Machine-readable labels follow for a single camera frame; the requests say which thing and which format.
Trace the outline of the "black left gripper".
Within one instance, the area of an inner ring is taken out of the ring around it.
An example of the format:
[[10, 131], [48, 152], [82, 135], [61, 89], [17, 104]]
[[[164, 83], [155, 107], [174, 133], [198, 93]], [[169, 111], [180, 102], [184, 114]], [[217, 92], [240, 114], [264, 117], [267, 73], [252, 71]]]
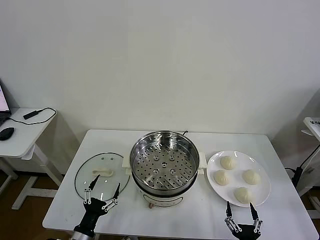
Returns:
[[85, 213], [78, 225], [74, 227], [74, 231], [79, 233], [94, 233], [95, 227], [99, 218], [103, 215], [106, 215], [109, 210], [115, 207], [118, 204], [118, 197], [120, 194], [119, 183], [113, 197], [108, 200], [106, 203], [97, 198], [91, 197], [91, 192], [94, 189], [99, 177], [98, 174], [95, 179], [89, 184], [88, 188], [84, 189], [85, 198], [84, 198], [84, 209]]

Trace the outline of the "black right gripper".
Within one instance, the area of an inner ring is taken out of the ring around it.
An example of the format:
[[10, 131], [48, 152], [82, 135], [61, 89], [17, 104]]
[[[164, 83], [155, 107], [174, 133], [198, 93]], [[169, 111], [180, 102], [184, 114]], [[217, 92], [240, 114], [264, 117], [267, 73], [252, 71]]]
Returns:
[[232, 215], [232, 209], [230, 206], [230, 202], [226, 202], [226, 218], [224, 222], [226, 223], [227, 227], [231, 231], [232, 235], [236, 237], [238, 240], [257, 240], [260, 237], [260, 228], [263, 223], [260, 220], [258, 212], [256, 211], [254, 205], [250, 202], [250, 212], [253, 219], [252, 224], [237, 224]]

